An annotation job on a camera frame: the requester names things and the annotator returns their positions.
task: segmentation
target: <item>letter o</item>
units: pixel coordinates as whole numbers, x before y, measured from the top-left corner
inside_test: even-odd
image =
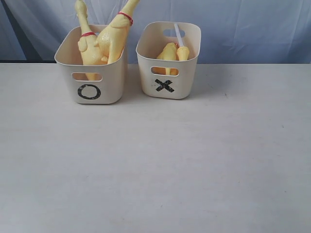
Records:
[[[94,87],[96,89],[96,95],[95,96],[87,97],[87,96],[82,95],[83,89],[86,88],[87,86],[91,86],[91,87]],[[102,93],[101,93],[100,89],[97,86],[92,85],[92,84],[84,84],[84,85],[80,86],[79,89],[78,89],[78,95],[81,98],[84,98],[86,100],[96,100],[96,99],[98,99],[101,96],[101,94]]]

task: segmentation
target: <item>black x mark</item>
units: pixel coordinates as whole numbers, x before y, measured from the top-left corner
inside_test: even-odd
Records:
[[[161,82],[159,79],[156,79],[155,81],[157,84],[159,84],[160,86],[156,89],[157,91],[161,91],[162,89],[166,89],[169,92],[174,92],[175,90],[173,88],[171,88],[169,85],[172,84],[171,80],[167,80],[164,83]]]

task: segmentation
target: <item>storage bin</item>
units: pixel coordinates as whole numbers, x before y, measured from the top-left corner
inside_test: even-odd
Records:
[[[90,25],[94,33],[107,25]],[[66,81],[72,99],[82,104],[111,104],[123,95],[127,75],[127,48],[119,60],[108,65],[84,66],[78,49],[81,28],[71,30],[55,54],[60,74]],[[85,73],[97,73],[100,81],[88,81]]]
[[[192,89],[196,65],[201,47],[201,29],[191,23],[177,22],[184,32],[183,43],[190,50],[187,61],[156,59],[167,43],[178,43],[174,34],[175,22],[154,22],[146,26],[136,47],[143,92],[151,97],[183,99]],[[152,72],[154,67],[176,68],[177,75],[161,75]]]

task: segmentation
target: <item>bin handle hole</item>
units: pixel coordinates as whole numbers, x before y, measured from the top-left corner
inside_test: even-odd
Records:
[[[77,81],[100,82],[103,80],[99,73],[72,73],[71,76]]]
[[[171,69],[170,74],[166,75],[166,72],[169,72],[169,70],[166,69]],[[179,70],[176,68],[170,68],[170,67],[151,67],[151,72],[156,75],[163,75],[163,76],[173,76],[176,77],[179,75]]]
[[[185,36],[185,31],[179,29],[181,37]],[[163,34],[167,37],[177,37],[175,29],[165,29]]]

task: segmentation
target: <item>table surface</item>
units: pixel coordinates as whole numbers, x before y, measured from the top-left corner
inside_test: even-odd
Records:
[[[0,232],[310,233],[311,66],[198,65],[184,100],[74,103],[0,64]]]

